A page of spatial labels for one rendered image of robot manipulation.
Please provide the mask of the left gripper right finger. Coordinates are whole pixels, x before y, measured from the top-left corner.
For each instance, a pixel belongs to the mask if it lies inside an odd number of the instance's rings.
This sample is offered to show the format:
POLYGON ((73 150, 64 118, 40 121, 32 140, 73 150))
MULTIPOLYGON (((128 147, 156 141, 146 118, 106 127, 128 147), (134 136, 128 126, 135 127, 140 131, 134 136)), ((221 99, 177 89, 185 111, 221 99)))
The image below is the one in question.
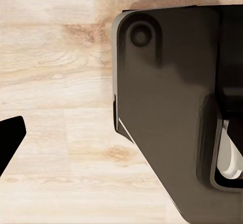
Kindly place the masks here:
POLYGON ((227 134, 243 156, 243 118, 237 116, 231 116, 227 134))

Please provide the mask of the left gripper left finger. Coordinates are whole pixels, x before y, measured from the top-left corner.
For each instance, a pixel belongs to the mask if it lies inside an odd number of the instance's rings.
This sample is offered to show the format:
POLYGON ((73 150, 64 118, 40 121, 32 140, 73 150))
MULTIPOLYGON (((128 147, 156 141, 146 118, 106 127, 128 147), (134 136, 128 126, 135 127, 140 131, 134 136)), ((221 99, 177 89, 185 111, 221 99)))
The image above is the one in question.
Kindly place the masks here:
POLYGON ((22 116, 0 121, 0 176, 26 135, 22 116))

